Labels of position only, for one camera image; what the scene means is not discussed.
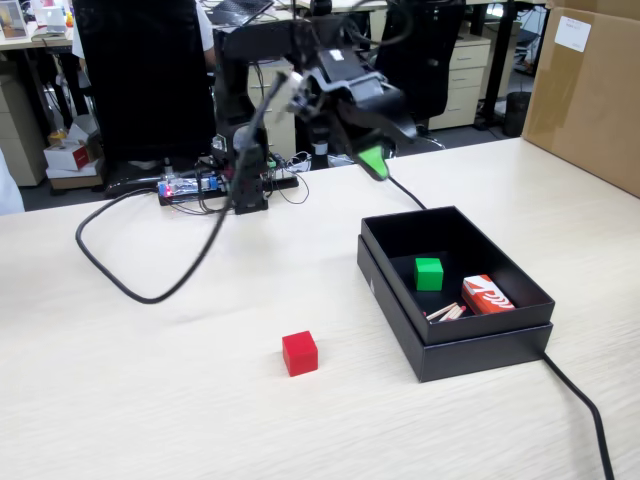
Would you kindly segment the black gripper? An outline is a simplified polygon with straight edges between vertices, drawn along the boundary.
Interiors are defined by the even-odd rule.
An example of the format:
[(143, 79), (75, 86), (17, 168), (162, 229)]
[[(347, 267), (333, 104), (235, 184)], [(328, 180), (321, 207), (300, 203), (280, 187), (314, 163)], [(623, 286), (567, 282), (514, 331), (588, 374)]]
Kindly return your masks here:
[(298, 112), (319, 113), (327, 102), (353, 105), (342, 111), (342, 143), (347, 155), (376, 181), (389, 178), (384, 139), (416, 141), (416, 124), (403, 92), (353, 50), (318, 51), (303, 68)]

